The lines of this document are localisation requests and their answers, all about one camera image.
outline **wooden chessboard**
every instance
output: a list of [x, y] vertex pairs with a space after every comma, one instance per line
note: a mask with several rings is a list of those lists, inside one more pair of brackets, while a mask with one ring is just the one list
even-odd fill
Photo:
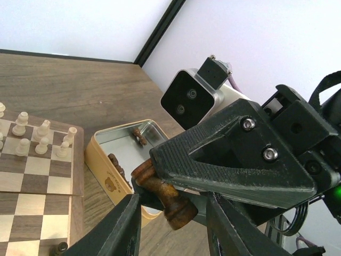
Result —
[[[23, 136], [12, 134], [19, 113], [0, 118], [4, 146], [0, 150], [0, 256], [48, 256], [61, 242], [73, 245], [83, 236], [84, 131], [51, 121], [44, 155], [33, 133], [44, 121], [29, 114]], [[56, 155], [70, 127], [75, 140], [65, 158]], [[15, 155], [19, 141], [30, 141], [26, 156]]]

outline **table surface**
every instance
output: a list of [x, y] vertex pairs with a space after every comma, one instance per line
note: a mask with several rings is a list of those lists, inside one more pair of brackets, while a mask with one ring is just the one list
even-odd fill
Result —
[[[84, 145], [95, 131], [147, 118], [169, 137], [182, 132], [161, 108], [156, 84], [133, 64], [0, 53], [0, 92], [9, 110], [83, 127]], [[112, 208], [85, 167], [85, 232]], [[172, 231], [160, 215], [142, 229], [140, 255], [209, 255], [206, 227], [191, 221]]]

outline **camera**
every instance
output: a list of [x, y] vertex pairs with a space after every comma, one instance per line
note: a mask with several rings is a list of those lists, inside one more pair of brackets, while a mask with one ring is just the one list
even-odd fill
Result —
[[180, 70], [161, 98], [161, 106], [185, 130], [237, 99], [248, 99], [225, 84], [232, 78], [227, 63], [208, 57], [200, 69]]

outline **black strap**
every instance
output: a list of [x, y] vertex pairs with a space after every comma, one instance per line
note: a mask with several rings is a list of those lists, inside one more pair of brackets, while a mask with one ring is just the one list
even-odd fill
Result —
[[341, 83], [341, 71], [337, 71], [326, 76], [319, 83], [318, 87], [316, 87], [313, 94], [311, 94], [309, 104], [320, 114], [321, 111], [321, 103], [320, 103], [320, 93], [329, 89], [337, 84]]

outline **box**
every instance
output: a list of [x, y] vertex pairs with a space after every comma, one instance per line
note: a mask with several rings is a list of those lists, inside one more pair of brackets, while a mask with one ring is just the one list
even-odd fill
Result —
[[[139, 128], [146, 138], [147, 145], [142, 146], [132, 134]], [[114, 154], [124, 169], [125, 177], [131, 181], [133, 170], [146, 161], [149, 150], [168, 140], [167, 135], [153, 120], [147, 119], [97, 131], [85, 150], [85, 163], [90, 168], [112, 202], [117, 205], [127, 194], [133, 191], [114, 167], [108, 155]], [[142, 227], [155, 219], [161, 212], [142, 206]]]

